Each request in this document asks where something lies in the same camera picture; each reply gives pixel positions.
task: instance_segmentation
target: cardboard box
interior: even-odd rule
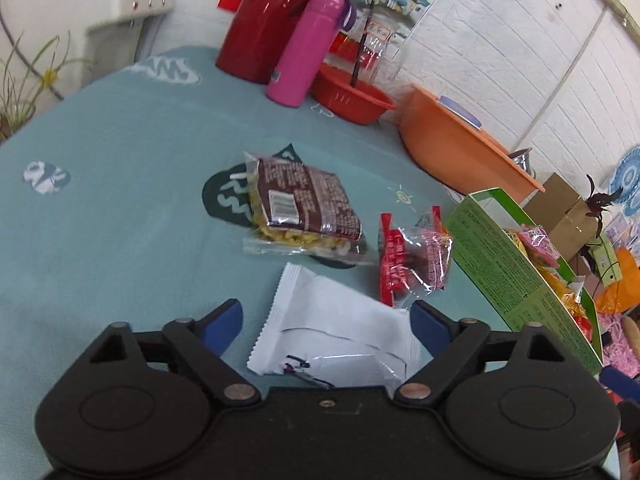
[[[589,207],[580,194],[556,173],[545,182],[545,192],[537,192],[524,211],[545,228],[565,260],[573,258],[598,230],[598,220],[586,215]]]
[[[503,231],[530,224],[531,218],[503,190],[471,193],[447,217],[454,236],[453,258],[514,331],[538,321],[555,333],[592,374],[602,368],[602,345],[596,311],[583,290],[580,303],[594,327],[593,343],[529,259]],[[567,281],[575,274],[562,258],[558,273]]]

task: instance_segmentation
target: light blue tablecloth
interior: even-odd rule
[[[214,56],[184,47],[102,79],[0,148],[1,480],[48,470],[34,411],[114,320],[157,330],[238,298],[244,329],[224,359],[266,392],[287,380],[259,378],[245,363],[286,261],[377,296],[375,267],[243,254],[248,230],[209,217],[201,192],[244,152],[271,155],[292,142],[307,164],[337,173],[369,240],[382,211],[414,224],[433,204],[445,214],[453,208],[392,128],[330,117],[312,99],[299,109],[275,105],[263,87],[217,70]],[[34,161],[62,168],[70,181],[53,194],[36,192],[22,179]],[[456,265],[447,290],[430,301],[453,319],[505,329]]]

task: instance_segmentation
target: white snack packet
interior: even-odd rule
[[[407,310],[287,264],[247,367],[260,375],[298,373],[326,386],[392,391],[420,369],[421,351]]]

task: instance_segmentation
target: red plastic basket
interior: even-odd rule
[[[350,81],[350,73],[323,63],[311,86],[311,95],[337,116],[356,124],[370,124],[387,110],[396,109],[382,90],[363,81],[354,88]]]

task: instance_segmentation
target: dried flower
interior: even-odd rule
[[[587,213],[587,216],[593,216],[594,218],[598,219],[598,230],[596,231],[596,238],[597,238],[598,236],[600,236],[600,233],[602,232],[602,212],[608,211],[607,207],[613,204],[617,199],[620,198],[620,195],[622,195],[622,186],[619,187],[612,194],[607,194],[607,193],[594,194],[593,192],[596,191],[596,185],[593,182],[593,179],[591,178],[591,176],[587,175],[587,178],[589,179],[589,184],[591,184],[591,191],[589,193],[589,197],[587,200],[585,200],[587,206],[589,207],[589,212]]]

